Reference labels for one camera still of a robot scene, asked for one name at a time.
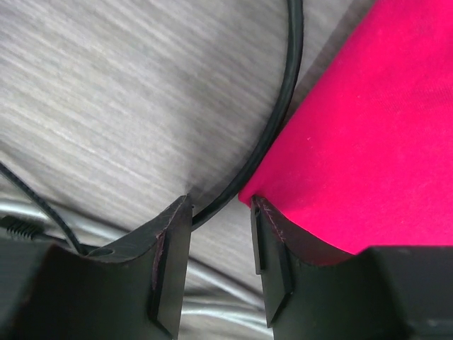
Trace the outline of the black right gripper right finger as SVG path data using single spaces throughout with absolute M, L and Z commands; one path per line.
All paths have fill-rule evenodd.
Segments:
M 452 248 L 374 246 L 353 255 L 251 203 L 256 273 L 276 339 L 451 339 Z

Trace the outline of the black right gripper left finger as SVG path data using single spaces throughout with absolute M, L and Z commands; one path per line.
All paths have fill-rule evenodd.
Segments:
M 2 339 L 176 339 L 192 227 L 183 195 L 92 251 L 1 240 Z

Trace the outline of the red folded cloth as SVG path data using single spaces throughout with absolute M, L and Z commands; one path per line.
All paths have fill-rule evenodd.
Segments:
M 343 251 L 452 244 L 452 2 L 377 1 L 239 200 Z

